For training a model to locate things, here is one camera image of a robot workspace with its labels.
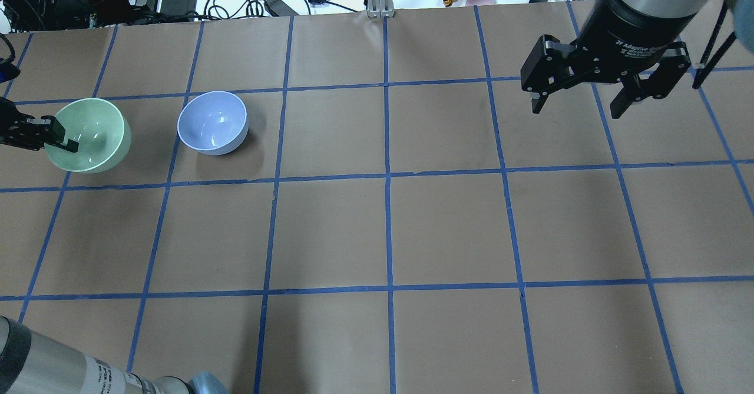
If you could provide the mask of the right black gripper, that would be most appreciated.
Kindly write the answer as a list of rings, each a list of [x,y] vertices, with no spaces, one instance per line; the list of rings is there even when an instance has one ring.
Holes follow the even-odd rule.
[[[610,104],[622,117],[634,102],[664,99],[690,67],[689,51],[678,35],[687,16],[638,11],[627,0],[596,0],[571,44],[539,37],[520,70],[521,88],[531,94],[531,111],[541,112],[550,94],[583,82],[622,83]]]

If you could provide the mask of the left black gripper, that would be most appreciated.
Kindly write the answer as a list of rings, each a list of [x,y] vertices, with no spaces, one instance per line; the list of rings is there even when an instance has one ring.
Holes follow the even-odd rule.
[[[1,142],[32,151],[43,149],[44,144],[70,153],[79,150],[79,143],[67,139],[67,132],[56,117],[36,118],[21,113],[7,98],[1,98]]]

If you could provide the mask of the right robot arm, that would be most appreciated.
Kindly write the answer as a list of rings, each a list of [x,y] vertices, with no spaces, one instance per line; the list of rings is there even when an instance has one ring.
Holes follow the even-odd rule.
[[[596,0],[581,32],[564,44],[542,35],[521,67],[521,88],[539,113],[549,96],[581,83],[622,84],[610,104],[620,118],[635,102],[663,99],[692,66],[681,32],[708,0]],[[733,32],[694,80],[700,88],[730,45],[752,50],[752,0],[723,0]]]

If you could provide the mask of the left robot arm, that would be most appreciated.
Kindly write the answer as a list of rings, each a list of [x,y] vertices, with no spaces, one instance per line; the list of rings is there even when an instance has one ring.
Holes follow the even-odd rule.
[[[55,166],[74,173],[100,173],[118,165],[131,144],[129,123],[109,101],[84,98],[55,115],[36,118],[2,99],[2,143],[44,149]],[[185,381],[148,379],[31,330],[2,316],[3,393],[226,393],[201,372]]]

